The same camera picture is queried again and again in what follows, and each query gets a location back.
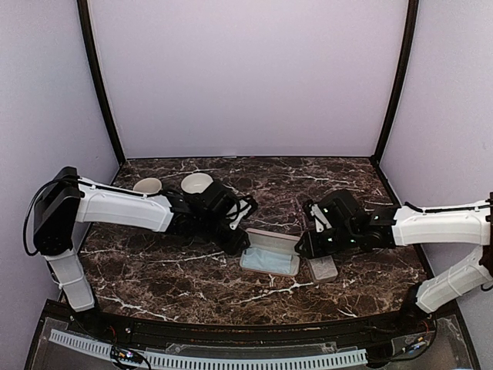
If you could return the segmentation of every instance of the black cable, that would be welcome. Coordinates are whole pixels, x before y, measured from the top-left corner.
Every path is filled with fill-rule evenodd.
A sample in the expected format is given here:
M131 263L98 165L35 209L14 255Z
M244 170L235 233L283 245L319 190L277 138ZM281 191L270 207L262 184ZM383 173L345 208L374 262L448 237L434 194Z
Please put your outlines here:
M459 210L483 210L485 208L492 208L491 204L483 204L482 206L469 206L469 207L456 207L456 208L432 208L430 210L416 207L415 205L404 202L404 205L411 208L412 210L422 213L422 214L441 214L444 212L457 212Z
M436 339L437 337L437 333L438 333L438 324L437 324L437 318L436 318L436 315L433 314L433 322L434 322L434 334L433 336L431 337L429 343L427 344L427 346L422 350L420 351L417 355L415 355L414 357L408 357L408 358L396 358L400 355L404 355L407 350L405 349L401 349L398 353L390 356L390 357L387 357L387 358L368 358L368 362L370 363L379 363L379 362L405 362L405 361L412 361L412 360L415 360L416 358L419 358L421 357L422 355L424 355L424 353L430 349L431 345L433 345L434 343L434 340Z
M410 358L397 358L397 359L391 360L391 362L412 361L412 360L415 360L416 358L419 358L422 355L424 355L424 353L426 353L426 351L428 349L430 349L431 345L433 345L434 340L437 338L437 334L438 334L438 323L437 323L437 318L436 318L436 315L435 314L433 314L433 323L434 323L434 334L431 337L430 342L428 343L428 345L426 347L424 347L424 350L423 351L419 352L414 357L410 357Z
M87 187L95 187L96 189L108 190L108 191L112 191L114 193L123 193L126 195L133 195L134 197L142 197L144 195L143 193L138 193L138 192L134 192L131 190L119 189L119 188L115 188L115 187L105 187L103 185L98 185L95 183L87 183L85 181L82 181L82 180L79 180L76 178L70 179L67 177L63 177L61 179L54 179L54 180L49 181L48 183L45 183L44 185L42 185L38 189L38 191L36 191L34 197L32 197L31 202L29 203L29 206L28 206L28 211L27 211L25 218L24 218L24 226L22 228L22 243L24 245L24 251L29 257L33 257L33 256L37 255L39 252L37 249L34 252L31 252L29 250L28 241L27 241L27 229L28 229L28 225L29 225L29 218L31 216L32 208L34 207L36 201L38 200L38 198L41 195L41 193L43 192L43 190L45 190L47 187L50 187L51 185L56 184L56 183L70 183L70 184L79 184L80 183L81 185L85 185ZM155 197L158 195L161 195L161 193L158 192L158 193L146 194L147 197Z
M106 343L107 345L111 345L115 348L120 348L120 349L123 349L125 351L128 351L128 352L132 352L136 358L142 360L146 365L147 365L147 369L148 370L153 370L153 368L151 367L151 364L149 363L149 360L147 360L147 358L145 358L143 355L141 355L140 353L138 353L137 350L135 349L131 349L131 348L128 348L124 345L118 345L116 343L113 343L111 341L107 341L106 339L102 339L102 338L98 338L96 337L95 335L89 333L86 328L84 328L84 325L81 324L81 322L79 320L77 320L77 318L75 317L75 312L72 310L72 308L70 307L70 304L69 304L69 308L70 308L70 311L72 312L71 314L71 319L73 319L73 321L79 326L79 328L81 328L82 331L84 331L84 333L86 335L88 335L89 337L91 337L92 339L95 339L96 341L101 341L103 343Z
M22 228L22 243L24 244L24 251L25 253L29 256L35 256L38 254L38 250L36 249L34 252L31 252L28 248L28 241L27 241L27 230L28 230L28 225L29 225L29 217L31 216L32 208L34 207L36 201L38 200L39 196L43 192L44 189L47 187L50 187L51 185L55 183L77 183L76 179L67 179L67 178L62 178L62 179L54 179L49 181L48 183L45 183L43 186L41 186L38 191L34 194L34 197L32 197L31 202L29 203L28 206L28 211L25 214L24 217L24 226Z
M488 287L488 288L485 288L485 285L481 284L481 290L482 291L490 291L491 289L493 289L493 284L491 285L491 287Z

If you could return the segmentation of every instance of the black frame edge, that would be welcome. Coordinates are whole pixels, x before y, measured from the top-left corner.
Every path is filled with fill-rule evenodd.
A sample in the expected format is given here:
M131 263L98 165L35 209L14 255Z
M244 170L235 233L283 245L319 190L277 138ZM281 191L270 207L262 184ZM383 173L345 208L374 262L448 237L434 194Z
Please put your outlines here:
M84 45L86 46L87 60L91 70L92 83L94 84L94 89L96 90L96 95L98 97L99 108L101 109L102 118L105 121L106 130L108 131L113 152L115 153L119 165L122 165L125 163L126 158L123 152L122 144L120 143L120 139L118 137L118 132L116 131L115 121L111 114L111 109L109 108L108 96L106 95L106 89L102 81L101 69L99 67L98 55L96 53L96 44L92 33L88 0L77 0L77 8L79 9L82 37L84 38Z
M401 98L402 88L406 78L407 64L409 63L409 57L411 55L414 29L416 28L416 20L418 18L418 5L419 0L409 0L407 4L407 16L404 26L404 36L402 38L401 54L399 55L399 61L397 63L397 71L395 73L394 85L392 86L391 98L389 99L384 123L374 153L374 158L377 163L380 163L384 156L385 147L387 146L388 138L391 134L392 124L394 123L395 114L397 113L397 107Z

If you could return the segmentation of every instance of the white paper cup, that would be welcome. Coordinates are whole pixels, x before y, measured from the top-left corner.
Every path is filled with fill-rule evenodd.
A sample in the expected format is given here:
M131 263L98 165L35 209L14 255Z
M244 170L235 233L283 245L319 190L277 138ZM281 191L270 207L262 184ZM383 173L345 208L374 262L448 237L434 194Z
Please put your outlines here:
M144 194L154 194L163 188L161 180L155 179L154 177L147 177L146 179L140 180L133 186L133 191L138 191Z
M185 177L181 187L188 194L202 193L213 182L213 178L207 173L192 173Z

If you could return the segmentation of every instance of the small plastic box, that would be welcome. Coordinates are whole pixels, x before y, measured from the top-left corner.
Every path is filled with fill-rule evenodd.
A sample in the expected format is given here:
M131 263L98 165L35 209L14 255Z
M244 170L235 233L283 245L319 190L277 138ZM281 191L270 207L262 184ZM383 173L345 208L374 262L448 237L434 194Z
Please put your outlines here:
M267 270L253 270L250 268L245 268L243 266L243 262L247 257L245 255L245 251L242 253L240 258L241 268L248 271L280 276L296 276L298 274L298 271L300 270L300 258L298 257L298 253L294 250L294 246L300 240L299 237L257 229L246 229L246 232L248 233L248 238L250 239L250 248L259 248L278 254L290 254L292 256L291 269L289 274L279 274L277 272Z
M332 256L308 260L314 283L330 283L336 280L338 272Z

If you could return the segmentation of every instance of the black metal frame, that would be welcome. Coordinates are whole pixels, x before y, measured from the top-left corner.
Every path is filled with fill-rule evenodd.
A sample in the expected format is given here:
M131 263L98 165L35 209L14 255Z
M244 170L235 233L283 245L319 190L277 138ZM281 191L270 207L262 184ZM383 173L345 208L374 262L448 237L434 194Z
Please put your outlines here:
M385 147L387 145L389 136L391 134L392 124L394 123L395 115L397 112L399 99L401 98L401 92L404 86L404 80L407 71L407 64L409 63L409 56L411 54L414 28L416 26L416 19L418 17L418 5L419 5L419 0L409 0L407 5L407 16L404 26L404 36L402 39L399 61L397 63L397 71L394 78L394 85L392 87L390 101L388 103L387 112L385 114L384 122L377 142L377 147L373 155L374 161L377 164L380 163L382 156L384 155ZM101 68L99 65L98 55L96 51L96 42L94 39L94 34L92 32L88 0L77 0L77 6L79 9L79 19L80 19L80 25L82 30L82 36L84 38L84 44L86 46L87 59L89 62L89 68L91 70L92 81L94 84L94 88L96 90L96 95L98 97L99 107L101 109L101 113L105 121L106 130L108 131L113 152L115 153L116 159L121 165L125 163L126 157L123 152L122 144L118 136L115 120L113 119L111 113L108 96L106 94L106 89L102 79Z
M478 359L471 345L467 328L456 304L449 302L437 311L437 318L455 315L474 369L479 369ZM47 300L32 339L25 370L29 370L36 356L36 349L46 318L65 321L68 329L85 334L71 319L72 312L62 303ZM106 322L118 333L119 343L132 348L166 349L171 344L234 346L234 347L275 347L284 345L308 345L335 341L339 348L357 346L368 351L378 351L391 345L395 333L369 331L368 326L386 327L394 321L397 312L376 314L366 318L325 321L297 325L195 325L161 322L140 318L130 318L117 314L103 314Z
M92 81L94 83L96 95L99 101L99 106L101 108L106 129L108 131L108 135L111 140L112 148L119 162L120 170L121 170L122 165L126 162L126 157L122 149L122 144L120 143L115 121L112 117L111 109L109 107L108 96L106 95L106 89L102 80L102 73L96 52L96 44L92 32L88 0L77 0L77 5L79 8L79 18L81 23L82 35L84 38L84 44L86 46L86 54L89 62L89 68L92 74ZM404 35L403 35L399 60L397 63L397 70L394 78L394 84L391 91L391 97L388 103L387 112L385 114L384 122L381 128L381 133L377 142L377 146L375 148L374 155L369 158L376 174L378 175L379 179L384 185L385 190L387 191L392 202L395 204L399 204L398 198L395 192L392 190L391 185L388 183L386 176L382 172L380 168L380 162L384 155L384 151L387 142L389 140L389 136L391 134L392 124L394 123L395 120L398 103L401 98L401 93L404 86L407 65L409 63L409 58L411 54L414 29L418 17L418 5L419 5L419 0L409 0L407 5L407 16L404 26ZM423 265L427 277L432 278L434 275L431 270L430 264L428 263L428 259L424 255L421 245L416 245L414 248ZM375 346L375 345L381 345L383 342L388 341L389 339L387 338L388 335L387 337L385 337L385 335L381 335L377 339L375 339L375 337L373 338L361 337L361 333L358 331L359 330L358 328L361 328L362 325L367 325L368 321L372 321L373 323L375 321L381 321L381 320L385 321L390 318L393 318L396 314L397 313L379 314L367 318L358 318L358 319L354 318L354 319L348 319L343 321L317 323L317 327L320 327L320 331L298 330L305 327L313 327L313 325L283 325L282 327L272 327L270 329L277 331L276 338L278 338L281 335L281 332L285 331L286 332L284 335L285 340L289 342L298 340L307 343L307 341L329 341L329 340L337 339L339 345L344 345L346 344L346 342L347 343L351 342L351 343L359 343L360 345L366 343L367 345L369 344L369 346ZM480 368L478 358L471 341L471 337L469 335L469 332L464 322L464 318L461 314L457 302L451 301L438 311L439 317L452 315L452 314L457 316L462 334L464 335L464 339L466 341L466 344L468 345L469 355L471 356L471 361L474 368ZM36 339L41 334L42 326L44 324L45 317L47 316L66 320L67 318L69 318L70 313L66 306L54 301L47 301L45 310L43 311L42 316L39 320L38 327L36 328L33 343L31 344L31 348L29 350L29 357L25 367L26 369L29 368L31 361L34 358L35 344L37 342ZM218 335L221 338L224 338L225 333L223 330L225 329L229 330L231 331L231 333L234 333L235 330L234 328L231 327L223 328L223 327L214 326L213 328L210 328L207 325L186 325L186 324L176 325L173 323L160 323L157 321L126 318L124 316L111 315L111 314L108 314L108 316L111 317L112 320L115 320L116 322L121 321L124 328L128 327L129 320L131 321L131 325L133 328L136 329L136 331L134 331L134 334L129 336L129 343L135 345L137 348L139 346L145 347L146 345L159 348L165 346L169 340L172 340L175 343L177 342L186 343L189 342L190 339L194 339L193 342L197 343L197 339L199 339L196 338L197 336L202 337L204 339L208 338L209 340L214 340L213 339L215 338L214 331L219 333ZM265 337L266 335L265 331L268 329L268 327L263 327L263 328L242 327L241 329L244 330L246 328L251 330L250 338L257 338L258 340L255 339L257 341L260 341L260 339L262 339L262 342L266 342L266 343L269 342L268 338ZM72 323L72 329L77 330L77 327L74 326L73 323ZM185 334L185 331L188 331L189 333L188 338L187 338L187 334ZM245 336L241 337L242 340L240 340L240 336L235 334L231 334L231 335L232 335L231 337L232 339L237 338L239 342L238 344L240 345L252 344L252 341L245 341L246 339Z
M388 103L387 112L385 113L384 124L378 138L377 148L373 158L377 164L380 164L384 156L385 147L387 146L388 138L391 134L392 124L395 121L395 114L401 98L404 80L406 78L407 64L411 55L411 46L413 43L414 29L418 18L419 0L409 0L407 5L406 24L404 26L404 36L402 39L401 54L397 63L397 71L395 73L394 85L392 86L391 98Z
M115 153L118 163L121 165L125 163L126 158L123 152L122 144L120 143L120 139L118 137L115 120L113 119L113 116L111 114L105 85L102 81L102 74L101 68L99 67L96 44L94 41L94 35L92 34L89 4L87 1L88 0L77 0L82 37L84 38L84 45L86 46L87 60L89 62L89 68L91 69L94 89L96 90L96 95L98 96L99 108L101 109L102 118L105 121L106 130L108 131L108 136L113 147L113 152Z

